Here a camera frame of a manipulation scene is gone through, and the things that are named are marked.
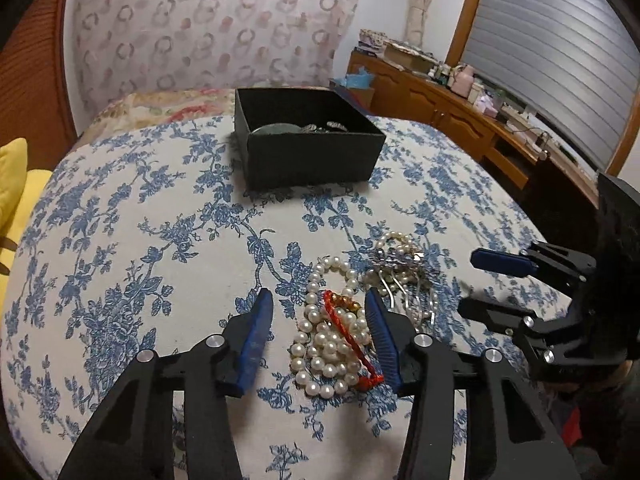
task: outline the window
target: window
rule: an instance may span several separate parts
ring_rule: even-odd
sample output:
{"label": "window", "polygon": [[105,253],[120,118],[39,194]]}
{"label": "window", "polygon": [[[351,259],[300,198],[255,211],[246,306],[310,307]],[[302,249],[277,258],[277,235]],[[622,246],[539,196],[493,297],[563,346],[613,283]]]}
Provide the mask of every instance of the window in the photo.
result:
{"label": "window", "polygon": [[480,0],[462,61],[606,168],[640,75],[640,53],[606,0]]}

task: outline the yellow pillow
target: yellow pillow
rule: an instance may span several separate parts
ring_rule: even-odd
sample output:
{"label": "yellow pillow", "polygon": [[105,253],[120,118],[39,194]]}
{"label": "yellow pillow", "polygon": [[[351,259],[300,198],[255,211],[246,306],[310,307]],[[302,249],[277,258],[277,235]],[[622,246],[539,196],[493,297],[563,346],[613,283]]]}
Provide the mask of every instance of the yellow pillow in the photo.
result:
{"label": "yellow pillow", "polygon": [[[0,249],[0,263],[4,264],[8,269],[14,264],[15,253],[9,249]],[[0,315],[2,314],[2,304],[4,303],[4,294],[6,286],[9,283],[9,277],[0,274]]]}
{"label": "yellow pillow", "polygon": [[0,237],[9,238],[16,244],[20,243],[20,237],[27,227],[31,211],[38,203],[50,177],[51,172],[48,170],[27,171],[27,178],[20,200],[18,200],[9,218],[5,220],[4,226],[0,226]]}
{"label": "yellow pillow", "polygon": [[27,180],[27,141],[15,139],[0,148],[0,228],[14,212]]}

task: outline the blue floral bedspread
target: blue floral bedspread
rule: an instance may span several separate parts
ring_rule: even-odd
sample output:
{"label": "blue floral bedspread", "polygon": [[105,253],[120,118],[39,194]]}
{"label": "blue floral bedspread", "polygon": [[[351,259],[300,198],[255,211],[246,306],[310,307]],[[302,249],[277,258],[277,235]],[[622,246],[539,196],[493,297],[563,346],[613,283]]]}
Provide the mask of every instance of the blue floral bedspread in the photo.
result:
{"label": "blue floral bedspread", "polygon": [[[248,193],[231,117],[130,132],[60,163],[20,242],[1,327],[4,407],[15,441],[44,478],[57,476],[140,349],[188,350],[246,312],[266,286],[274,293],[273,338],[254,390],[229,400],[243,474],[392,480],[411,400],[384,385],[309,399],[292,382],[287,351],[311,265],[331,254],[363,269],[388,229],[411,233],[441,271],[438,336],[473,354],[500,347],[519,362],[509,340],[461,319],[456,308],[475,289],[499,300],[514,296],[545,317],[561,313],[568,298],[535,279],[481,272],[468,262],[478,246],[516,251],[540,234],[443,134],[373,120],[388,137],[368,184]],[[333,278],[326,286],[342,287]],[[186,478],[180,396],[174,406],[176,476]],[[452,417],[452,478],[461,479],[462,392]]]}

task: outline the cabinet door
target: cabinet door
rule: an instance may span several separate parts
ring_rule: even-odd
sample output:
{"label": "cabinet door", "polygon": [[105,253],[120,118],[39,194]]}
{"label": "cabinet door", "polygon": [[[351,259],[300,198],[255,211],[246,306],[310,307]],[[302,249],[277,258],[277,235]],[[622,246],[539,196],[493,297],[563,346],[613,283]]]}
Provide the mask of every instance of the cabinet door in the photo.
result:
{"label": "cabinet door", "polygon": [[407,89],[405,119],[435,126],[436,122],[446,114],[449,108],[448,103],[436,92],[431,91],[430,83],[425,81],[410,80]]}
{"label": "cabinet door", "polygon": [[382,61],[378,61],[370,71],[376,75],[371,83],[375,90],[371,100],[371,113],[406,119],[406,84],[402,72]]}
{"label": "cabinet door", "polygon": [[485,137],[492,135],[487,126],[473,117],[472,110],[455,105],[450,105],[444,115],[439,114],[433,126],[478,161],[484,155]]}

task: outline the white wall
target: white wall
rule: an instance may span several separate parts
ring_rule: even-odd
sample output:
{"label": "white wall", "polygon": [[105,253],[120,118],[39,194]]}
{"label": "white wall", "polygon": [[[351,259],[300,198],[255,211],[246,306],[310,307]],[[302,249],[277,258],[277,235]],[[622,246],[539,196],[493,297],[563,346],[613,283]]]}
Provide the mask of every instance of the white wall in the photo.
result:
{"label": "white wall", "polygon": [[[458,19],[465,0],[432,0],[424,24],[422,48],[445,60]],[[402,40],[406,9],[409,0],[360,0],[353,23],[342,38],[334,59],[334,75],[343,76],[349,63],[349,56],[358,44],[361,28],[371,28],[384,32],[390,38]]]}
{"label": "white wall", "polygon": [[424,23],[422,48],[444,61],[449,53],[453,34],[465,0],[431,0]]}
{"label": "white wall", "polygon": [[358,0],[358,8],[347,33],[343,36],[334,57],[334,76],[347,71],[349,57],[358,44],[361,28],[384,32],[390,38],[402,39],[406,8],[409,0]]}
{"label": "white wall", "polygon": [[636,137],[636,142],[618,176],[640,191],[640,134]]}

